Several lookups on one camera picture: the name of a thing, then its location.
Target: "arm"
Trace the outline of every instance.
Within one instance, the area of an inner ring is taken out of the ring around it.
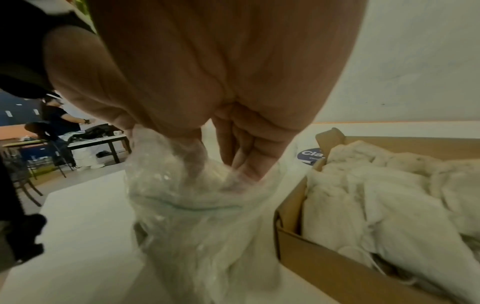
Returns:
[[[86,119],[73,117],[70,114],[63,114],[61,116],[61,118],[65,119],[66,121],[74,122],[74,123],[77,123],[77,124],[86,124],[87,123]]]

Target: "blue round label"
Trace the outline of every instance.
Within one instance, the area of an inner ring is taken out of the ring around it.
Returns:
[[[322,153],[320,148],[313,148],[301,151],[296,157],[303,163],[313,166],[316,161],[324,158],[324,154]]]

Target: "person in black shirt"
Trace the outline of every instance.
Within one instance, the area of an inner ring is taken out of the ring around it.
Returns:
[[[73,117],[61,108],[62,102],[47,96],[41,104],[41,118],[50,123],[57,136],[80,131],[80,124],[91,124],[95,119]]]

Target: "black chair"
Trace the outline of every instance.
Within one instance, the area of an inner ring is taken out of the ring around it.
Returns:
[[[10,175],[10,179],[14,184],[15,188],[21,189],[25,193],[25,195],[32,202],[34,202],[35,205],[41,207],[42,205],[40,205],[40,203],[34,199],[34,197],[28,192],[27,188],[25,187],[25,185],[28,184],[36,193],[38,193],[40,196],[43,196],[43,194],[38,191],[38,189],[36,189],[30,181],[30,171],[24,161],[19,157],[6,155],[3,159],[3,164],[5,165],[5,168],[7,169],[8,174]]]
[[[58,156],[62,159],[64,164],[67,165],[70,168],[71,171],[74,170],[72,168],[73,164],[70,164],[65,159],[65,153],[69,153],[69,152],[68,151],[62,151],[59,148],[58,144],[56,143],[56,141],[59,139],[59,137],[57,136],[57,134],[55,133],[55,130],[53,129],[53,127],[50,124],[44,123],[44,122],[31,122],[31,123],[25,124],[25,129],[27,131],[30,131],[32,133],[37,134],[39,139],[46,140],[45,144],[47,146],[53,147],[53,150],[58,153]],[[57,165],[57,164],[55,164],[55,166],[60,170],[62,175],[64,177],[66,177],[64,172],[62,171],[62,168],[60,168],[60,166]]]

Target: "white table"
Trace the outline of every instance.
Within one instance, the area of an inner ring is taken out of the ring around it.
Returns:
[[[315,147],[314,135],[331,127],[347,135],[480,136],[480,122],[312,125],[293,142],[290,155]],[[215,136],[208,126],[204,142],[210,156],[219,159]],[[273,210],[309,169],[292,160],[287,176],[270,200],[261,230],[268,248],[266,264],[276,261]],[[135,252],[131,234],[134,216],[125,198],[123,177],[123,172],[114,173],[48,196],[41,210],[48,224],[38,239],[45,245],[45,254],[12,269],[0,291],[0,303],[170,303],[152,270]],[[277,275],[266,279],[270,289],[251,290],[247,304],[336,303],[288,269],[281,266],[277,270]]]
[[[123,141],[125,143],[125,148],[130,154],[132,151],[130,149],[130,142],[129,139],[125,134],[120,134],[120,135],[114,135],[114,136],[106,136],[106,137],[100,137],[100,138],[94,138],[94,139],[86,139],[83,141],[77,141],[74,143],[71,143],[68,145],[68,148],[70,150],[76,150],[76,149],[81,149],[81,148],[86,148],[86,147],[92,147],[92,146],[97,146],[101,144],[108,144],[111,150],[111,154],[113,155],[113,159],[115,160],[115,163],[119,164],[120,160],[117,155],[117,151],[115,150],[115,147],[113,145],[114,141]]]

